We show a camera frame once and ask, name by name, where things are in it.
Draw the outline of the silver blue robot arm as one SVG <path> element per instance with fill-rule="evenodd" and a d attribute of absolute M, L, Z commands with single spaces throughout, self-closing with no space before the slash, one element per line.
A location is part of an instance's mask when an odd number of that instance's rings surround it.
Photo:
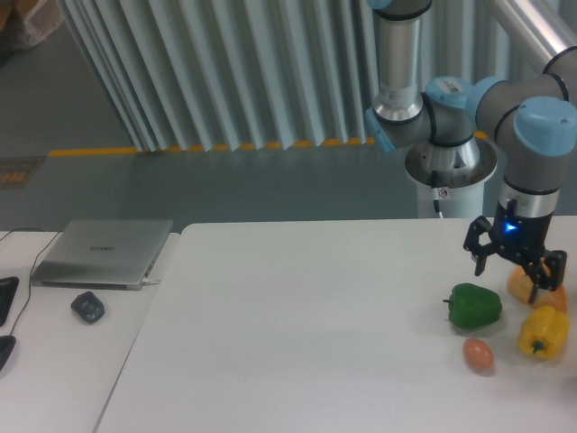
<path fill-rule="evenodd" d="M 476 218 L 464 240 L 477 273 L 491 255 L 518 266 L 540 290 L 563 283 L 566 253 L 545 238 L 576 148 L 576 36 L 545 1 L 490 1 L 488 8 L 537 72 L 520 84 L 487 77 L 417 83 L 427 1 L 372 1 L 379 28 L 379 90 L 365 118 L 386 151 L 408 147 L 405 166 L 438 203 L 446 188 L 486 180 L 495 150 L 507 157 L 492 220 Z"/>

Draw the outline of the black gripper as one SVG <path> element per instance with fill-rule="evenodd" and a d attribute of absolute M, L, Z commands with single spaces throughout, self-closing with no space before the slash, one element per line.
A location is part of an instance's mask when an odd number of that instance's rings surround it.
<path fill-rule="evenodd" d="M 545 238 L 553 214 L 522 216 L 519 200 L 498 203 L 493 223 L 478 216 L 469 225 L 463 249 L 475 262 L 474 275 L 480 276 L 487 258 L 493 254 L 521 264 L 532 282 L 527 302 L 533 304 L 540 290 L 556 291 L 563 283 L 567 252 L 545 249 Z"/>

